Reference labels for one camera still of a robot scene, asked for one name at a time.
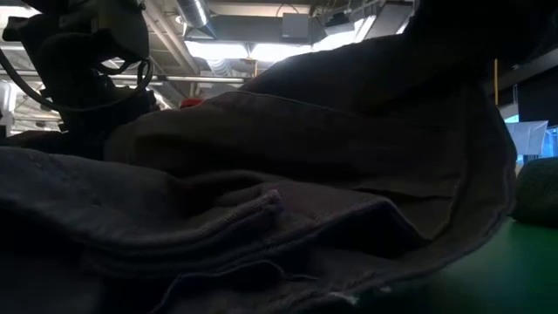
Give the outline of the dark grey garment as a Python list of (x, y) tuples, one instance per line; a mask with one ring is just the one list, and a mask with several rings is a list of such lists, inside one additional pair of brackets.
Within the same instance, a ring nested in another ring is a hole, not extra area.
[(101, 160), (0, 147), (0, 314), (348, 311), (413, 288), (514, 203), (481, 67), (406, 32), (149, 113)]

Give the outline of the long ceiling light strip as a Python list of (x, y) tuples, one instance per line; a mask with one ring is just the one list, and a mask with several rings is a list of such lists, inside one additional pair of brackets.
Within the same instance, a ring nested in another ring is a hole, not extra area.
[[(119, 74), (113, 75), (112, 79), (117, 80), (133, 80), (137, 79), (136, 75)], [(216, 77), (216, 76), (165, 76), (153, 75), (151, 82), (188, 82), (188, 83), (223, 83), (223, 84), (244, 84), (252, 78), (245, 77)]]

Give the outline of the white board by window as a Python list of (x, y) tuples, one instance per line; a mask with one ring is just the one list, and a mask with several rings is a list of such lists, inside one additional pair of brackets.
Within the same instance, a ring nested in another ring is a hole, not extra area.
[(548, 129), (548, 121), (506, 123), (519, 155), (540, 155)]

